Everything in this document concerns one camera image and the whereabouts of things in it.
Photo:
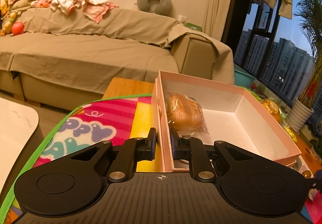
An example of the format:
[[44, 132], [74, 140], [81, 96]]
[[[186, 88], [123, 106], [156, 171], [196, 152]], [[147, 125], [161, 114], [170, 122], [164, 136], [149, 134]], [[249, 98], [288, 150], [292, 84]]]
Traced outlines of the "packaged bread bun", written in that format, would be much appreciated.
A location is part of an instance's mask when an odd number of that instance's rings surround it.
[[182, 134], [209, 135], [201, 105], [190, 96], [167, 92], [166, 114], [168, 125]]

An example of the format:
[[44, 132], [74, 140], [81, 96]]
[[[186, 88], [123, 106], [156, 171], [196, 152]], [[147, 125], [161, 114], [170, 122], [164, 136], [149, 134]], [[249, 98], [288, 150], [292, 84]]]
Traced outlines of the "pink cardboard gift box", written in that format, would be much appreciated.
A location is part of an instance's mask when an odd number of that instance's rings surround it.
[[188, 164], [172, 157], [166, 94], [190, 96], [201, 105], [211, 141], [226, 141], [291, 167], [301, 155], [281, 125], [244, 88], [203, 78], [160, 71], [152, 94], [152, 125], [158, 129], [161, 169], [188, 171]]

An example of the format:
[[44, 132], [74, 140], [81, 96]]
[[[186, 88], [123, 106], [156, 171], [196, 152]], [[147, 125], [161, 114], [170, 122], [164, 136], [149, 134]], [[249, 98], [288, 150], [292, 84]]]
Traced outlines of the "packaged orange pastry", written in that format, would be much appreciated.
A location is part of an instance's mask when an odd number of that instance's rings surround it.
[[270, 99], [263, 99], [260, 103], [278, 123], [282, 122], [280, 109], [277, 103]]

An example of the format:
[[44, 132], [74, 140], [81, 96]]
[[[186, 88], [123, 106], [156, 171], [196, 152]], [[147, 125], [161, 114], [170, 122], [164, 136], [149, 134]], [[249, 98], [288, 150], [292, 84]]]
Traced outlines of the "yellow cheese stick packet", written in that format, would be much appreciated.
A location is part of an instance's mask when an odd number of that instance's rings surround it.
[[292, 139], [292, 141], [294, 143], [297, 143], [297, 137], [295, 136], [295, 134], [293, 133], [291, 128], [289, 126], [285, 126], [284, 129], [287, 132], [287, 134], [289, 135], [289, 137]]

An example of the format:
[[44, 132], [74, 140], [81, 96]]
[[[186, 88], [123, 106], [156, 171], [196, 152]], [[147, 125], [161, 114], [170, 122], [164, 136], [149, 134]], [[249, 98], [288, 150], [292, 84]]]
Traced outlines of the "packaged brown braised eggs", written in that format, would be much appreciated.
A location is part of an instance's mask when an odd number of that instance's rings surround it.
[[294, 165], [292, 166], [292, 169], [302, 174], [306, 179], [314, 177], [312, 171], [310, 170], [302, 156], [299, 156], [296, 159]]

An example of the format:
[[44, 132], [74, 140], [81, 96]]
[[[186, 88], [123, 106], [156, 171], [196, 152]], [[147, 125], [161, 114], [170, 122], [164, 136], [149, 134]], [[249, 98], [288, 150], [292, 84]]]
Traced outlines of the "colourful cartoon play mat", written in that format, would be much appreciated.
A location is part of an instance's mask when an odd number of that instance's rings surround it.
[[[43, 165], [65, 155], [79, 151], [97, 142], [108, 140], [113, 145], [122, 145], [125, 140], [134, 137], [147, 137], [153, 127], [152, 117], [157, 115], [152, 111], [151, 96], [137, 95], [132, 98], [125, 96], [84, 104], [75, 109], [60, 122], [41, 143], [27, 162], [26, 171]], [[155, 128], [161, 130], [161, 124], [156, 122]], [[160, 133], [157, 140], [157, 151], [154, 162], [138, 162], [137, 170], [142, 172], [161, 171], [173, 164], [168, 133]], [[20, 206], [14, 193], [9, 191], [1, 206], [1, 223], [13, 223], [21, 214]], [[321, 194], [317, 191], [311, 201], [307, 199], [301, 214], [312, 223], [321, 223]]]

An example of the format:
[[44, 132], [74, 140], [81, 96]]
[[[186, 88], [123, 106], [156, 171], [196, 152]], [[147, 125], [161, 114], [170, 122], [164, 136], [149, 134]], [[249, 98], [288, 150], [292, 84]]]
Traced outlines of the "teal plastic bucket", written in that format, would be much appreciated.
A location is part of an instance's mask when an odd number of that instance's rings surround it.
[[248, 73], [239, 70], [234, 71], [234, 77], [235, 85], [242, 86], [245, 88], [250, 88], [255, 80], [255, 78], [252, 75], [249, 75]]

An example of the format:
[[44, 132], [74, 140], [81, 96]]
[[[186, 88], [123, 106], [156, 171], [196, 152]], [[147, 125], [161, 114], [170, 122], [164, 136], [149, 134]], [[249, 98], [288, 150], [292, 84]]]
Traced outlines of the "beige covered sofa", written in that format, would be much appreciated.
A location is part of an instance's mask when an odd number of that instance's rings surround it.
[[232, 50], [152, 13], [114, 8], [96, 23], [81, 10], [18, 14], [20, 35], [1, 37], [1, 90], [72, 110], [98, 100], [113, 78], [152, 83], [160, 71], [234, 83]]

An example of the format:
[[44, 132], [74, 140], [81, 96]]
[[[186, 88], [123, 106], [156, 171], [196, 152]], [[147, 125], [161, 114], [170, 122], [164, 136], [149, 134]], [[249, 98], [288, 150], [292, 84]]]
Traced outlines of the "white ribbed plant pot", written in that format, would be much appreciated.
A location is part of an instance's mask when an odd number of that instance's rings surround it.
[[287, 117], [287, 124], [298, 133], [313, 112], [312, 108], [307, 108], [298, 98], [295, 98], [293, 107]]

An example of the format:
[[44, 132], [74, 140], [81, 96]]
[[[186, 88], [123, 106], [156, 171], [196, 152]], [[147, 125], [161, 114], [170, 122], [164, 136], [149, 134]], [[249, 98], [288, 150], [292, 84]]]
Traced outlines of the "white side table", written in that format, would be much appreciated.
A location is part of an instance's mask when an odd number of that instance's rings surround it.
[[35, 109], [1, 99], [1, 198], [4, 198], [33, 152], [39, 126]]

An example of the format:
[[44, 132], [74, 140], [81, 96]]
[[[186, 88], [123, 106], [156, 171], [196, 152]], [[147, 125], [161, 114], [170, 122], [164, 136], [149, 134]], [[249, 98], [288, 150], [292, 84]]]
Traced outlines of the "green box on sofa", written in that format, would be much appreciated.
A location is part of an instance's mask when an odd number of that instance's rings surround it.
[[187, 28], [192, 29], [192, 30], [202, 32], [202, 27], [200, 27], [200, 26], [198, 26], [198, 25], [196, 25], [196, 24], [186, 23], [186, 24], [185, 24], [185, 26], [186, 26]]

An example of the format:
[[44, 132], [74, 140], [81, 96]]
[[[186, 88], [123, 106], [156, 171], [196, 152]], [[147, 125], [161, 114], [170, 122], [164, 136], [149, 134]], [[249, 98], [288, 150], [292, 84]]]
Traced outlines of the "pile of pink clothes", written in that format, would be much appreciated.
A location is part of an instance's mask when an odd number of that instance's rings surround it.
[[71, 15], [78, 8], [87, 18], [97, 24], [109, 10], [118, 8], [116, 4], [108, 0], [35, 0], [31, 2], [31, 7], [49, 7], [54, 12], [60, 10], [66, 16]]

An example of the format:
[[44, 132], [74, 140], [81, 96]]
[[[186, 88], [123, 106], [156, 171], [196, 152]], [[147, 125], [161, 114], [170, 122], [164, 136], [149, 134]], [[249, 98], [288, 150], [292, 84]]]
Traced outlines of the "grey neck pillow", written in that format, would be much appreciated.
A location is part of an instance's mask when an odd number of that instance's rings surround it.
[[172, 8], [171, 0], [136, 0], [136, 5], [140, 11], [161, 16], [167, 15]]

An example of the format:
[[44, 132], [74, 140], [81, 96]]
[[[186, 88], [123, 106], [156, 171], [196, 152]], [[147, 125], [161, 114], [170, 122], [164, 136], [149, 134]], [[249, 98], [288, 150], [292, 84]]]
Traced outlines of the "orange toy ball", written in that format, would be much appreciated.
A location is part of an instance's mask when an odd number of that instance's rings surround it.
[[15, 22], [11, 27], [11, 33], [13, 35], [19, 35], [24, 32], [25, 25], [22, 22]]

